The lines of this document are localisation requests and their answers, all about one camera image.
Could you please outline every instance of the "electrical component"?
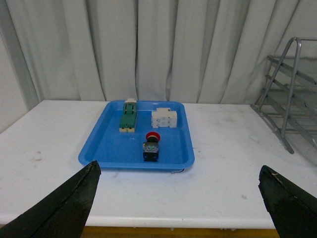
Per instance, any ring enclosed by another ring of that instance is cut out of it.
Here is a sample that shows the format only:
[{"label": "electrical component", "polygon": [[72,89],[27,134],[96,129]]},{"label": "electrical component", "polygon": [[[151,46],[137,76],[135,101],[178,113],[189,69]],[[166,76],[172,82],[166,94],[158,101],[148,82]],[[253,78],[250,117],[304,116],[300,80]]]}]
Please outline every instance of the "electrical component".
[{"label": "electrical component", "polygon": [[129,98],[123,104],[123,113],[119,124],[120,132],[134,132],[137,120],[137,101]]},{"label": "electrical component", "polygon": [[177,112],[170,108],[157,108],[156,112],[152,112],[152,127],[177,127]]},{"label": "electrical component", "polygon": [[151,131],[145,136],[147,142],[143,143],[143,159],[145,162],[157,162],[159,158],[160,135]]}]

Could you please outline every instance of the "green terminal block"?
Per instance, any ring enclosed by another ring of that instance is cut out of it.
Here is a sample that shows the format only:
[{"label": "green terminal block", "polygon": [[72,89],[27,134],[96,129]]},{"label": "green terminal block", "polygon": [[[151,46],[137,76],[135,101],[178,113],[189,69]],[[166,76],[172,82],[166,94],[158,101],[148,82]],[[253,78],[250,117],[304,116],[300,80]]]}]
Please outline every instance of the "green terminal block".
[{"label": "green terminal block", "polygon": [[123,104],[123,113],[120,120],[120,132],[134,132],[137,121],[137,101],[128,99]]}]

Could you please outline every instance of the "wall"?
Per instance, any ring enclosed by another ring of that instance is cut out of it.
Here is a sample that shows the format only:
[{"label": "wall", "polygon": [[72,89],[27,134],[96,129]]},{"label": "wall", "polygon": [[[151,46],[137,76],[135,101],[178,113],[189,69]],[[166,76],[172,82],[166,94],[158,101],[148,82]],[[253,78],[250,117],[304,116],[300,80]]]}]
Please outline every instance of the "wall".
[{"label": "wall", "polygon": [[27,111],[0,34],[0,133],[20,119]]}]

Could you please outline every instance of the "metal rack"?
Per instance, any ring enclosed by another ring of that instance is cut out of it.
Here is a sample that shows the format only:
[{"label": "metal rack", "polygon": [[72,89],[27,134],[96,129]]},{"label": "metal rack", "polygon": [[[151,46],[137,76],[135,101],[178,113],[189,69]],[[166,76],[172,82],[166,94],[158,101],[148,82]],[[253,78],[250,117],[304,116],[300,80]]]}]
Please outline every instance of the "metal rack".
[{"label": "metal rack", "polygon": [[[311,71],[312,69],[317,72],[317,59],[300,57],[303,41],[317,41],[317,38],[293,37],[288,41],[281,57],[277,59],[273,56],[268,57],[271,63],[270,69],[274,67],[275,70],[272,75],[270,73],[266,75],[267,84],[258,100],[259,104],[250,105],[269,122],[275,135],[291,154],[294,150],[287,141],[287,132],[300,133],[317,148],[317,75]],[[295,57],[286,57],[293,42],[296,42]],[[279,72],[287,76],[287,83],[276,78]],[[285,103],[278,102],[274,98],[276,89],[287,98]]]}]

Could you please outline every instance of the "white relay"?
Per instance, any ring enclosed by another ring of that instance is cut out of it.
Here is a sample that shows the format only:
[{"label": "white relay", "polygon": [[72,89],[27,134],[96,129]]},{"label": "white relay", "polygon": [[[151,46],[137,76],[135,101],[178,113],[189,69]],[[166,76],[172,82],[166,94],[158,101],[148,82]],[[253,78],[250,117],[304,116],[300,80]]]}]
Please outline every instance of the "white relay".
[{"label": "white relay", "polygon": [[157,108],[152,112],[152,127],[177,127],[177,112],[170,108]]}]

